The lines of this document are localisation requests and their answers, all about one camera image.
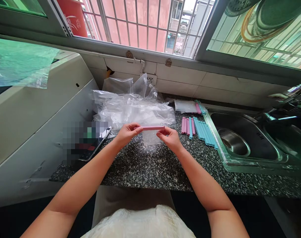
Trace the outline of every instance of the red container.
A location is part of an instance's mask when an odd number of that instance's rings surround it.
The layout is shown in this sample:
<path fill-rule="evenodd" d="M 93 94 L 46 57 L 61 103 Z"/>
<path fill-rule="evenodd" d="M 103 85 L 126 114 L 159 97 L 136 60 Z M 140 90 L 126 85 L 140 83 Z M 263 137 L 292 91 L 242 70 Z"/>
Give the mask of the red container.
<path fill-rule="evenodd" d="M 57 2 L 65 15 L 72 33 L 76 36 L 88 37 L 81 2 L 75 0 L 57 0 Z"/>

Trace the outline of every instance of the electrical outlet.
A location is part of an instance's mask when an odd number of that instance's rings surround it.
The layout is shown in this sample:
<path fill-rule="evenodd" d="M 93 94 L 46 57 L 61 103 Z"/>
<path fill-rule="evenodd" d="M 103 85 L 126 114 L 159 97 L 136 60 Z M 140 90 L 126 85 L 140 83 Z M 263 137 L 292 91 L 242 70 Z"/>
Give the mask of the electrical outlet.
<path fill-rule="evenodd" d="M 155 86 L 156 85 L 156 82 L 157 82 L 157 75 L 154 75 L 154 74 L 147 74 L 147 81 Z"/>

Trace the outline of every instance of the granite countertop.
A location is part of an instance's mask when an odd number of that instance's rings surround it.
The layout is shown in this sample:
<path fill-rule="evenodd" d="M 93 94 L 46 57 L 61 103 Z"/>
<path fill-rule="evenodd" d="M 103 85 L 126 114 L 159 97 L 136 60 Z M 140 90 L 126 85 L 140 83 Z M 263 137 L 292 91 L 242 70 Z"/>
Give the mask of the granite countertop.
<path fill-rule="evenodd" d="M 168 96 L 193 100 L 179 96 Z M 301 198 L 301 177 L 227 172 L 214 147 L 207 146 L 199 140 L 197 135 L 194 135 L 193 140 L 189 140 L 189 136 L 181 134 L 182 117 L 192 116 L 191 113 L 175 112 L 180 141 L 195 160 L 215 178 L 226 193 Z M 101 149 L 111 140 L 113 138 L 106 139 Z M 66 182 L 74 173 L 70 166 L 61 164 L 52 174 L 50 181 Z M 101 184 L 193 191 L 175 154 L 163 142 L 159 145 L 145 147 L 142 134 L 134 137 L 120 151 Z"/>

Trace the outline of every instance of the white appliance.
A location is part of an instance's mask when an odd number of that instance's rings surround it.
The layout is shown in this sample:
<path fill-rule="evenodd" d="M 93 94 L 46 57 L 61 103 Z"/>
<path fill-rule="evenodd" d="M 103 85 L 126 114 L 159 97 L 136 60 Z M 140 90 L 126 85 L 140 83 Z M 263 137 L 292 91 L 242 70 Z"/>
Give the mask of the white appliance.
<path fill-rule="evenodd" d="M 0 207 L 54 195 L 49 178 L 63 160 L 63 127 L 91 121 L 98 89 L 78 53 L 60 50 L 47 89 L 11 87 L 0 94 Z"/>

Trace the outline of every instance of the finger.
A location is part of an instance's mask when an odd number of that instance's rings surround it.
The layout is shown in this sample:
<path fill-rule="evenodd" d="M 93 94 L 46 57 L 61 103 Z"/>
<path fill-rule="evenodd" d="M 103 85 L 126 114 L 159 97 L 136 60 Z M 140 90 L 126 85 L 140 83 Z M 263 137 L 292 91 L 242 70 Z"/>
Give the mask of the finger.
<path fill-rule="evenodd" d="M 158 138 L 161 139 L 163 142 L 166 141 L 167 137 L 165 135 L 163 135 L 162 133 L 157 132 L 156 136 L 158 136 Z"/>
<path fill-rule="evenodd" d="M 138 124 L 137 122 L 132 122 L 130 124 L 127 124 L 128 128 L 133 131 L 135 127 L 140 127 L 141 125 Z"/>
<path fill-rule="evenodd" d="M 168 136 L 169 133 L 166 132 L 165 130 L 159 130 L 157 133 L 163 134 L 164 136 Z"/>
<path fill-rule="evenodd" d="M 160 130 L 159 133 L 162 133 L 163 135 L 167 136 L 170 135 L 173 131 L 174 129 L 165 126 L 165 128 L 163 130 Z"/>
<path fill-rule="evenodd" d="M 144 129 L 143 127 L 136 128 L 135 130 L 132 131 L 133 135 L 134 136 L 138 135 L 139 133 L 141 133 L 143 131 L 143 129 Z"/>

